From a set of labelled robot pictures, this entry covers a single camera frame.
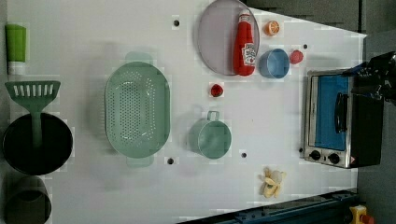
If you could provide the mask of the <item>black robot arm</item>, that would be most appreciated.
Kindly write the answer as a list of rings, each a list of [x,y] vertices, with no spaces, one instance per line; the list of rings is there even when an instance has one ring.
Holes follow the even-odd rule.
[[[343,77],[354,77],[352,93],[395,104],[395,52],[390,51],[347,69]]]

